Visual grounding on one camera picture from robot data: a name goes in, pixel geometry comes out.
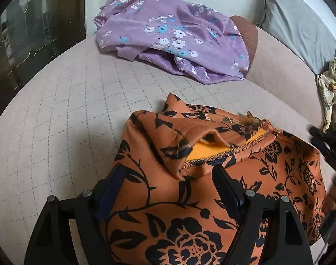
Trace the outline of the person's right hand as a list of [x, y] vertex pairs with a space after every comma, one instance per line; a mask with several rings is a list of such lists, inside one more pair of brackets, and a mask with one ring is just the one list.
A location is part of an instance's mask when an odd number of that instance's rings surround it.
[[323, 201], [322, 211], [323, 213], [328, 214], [335, 210], [336, 210], [336, 184], [333, 183], [331, 185], [329, 193], [326, 195]]

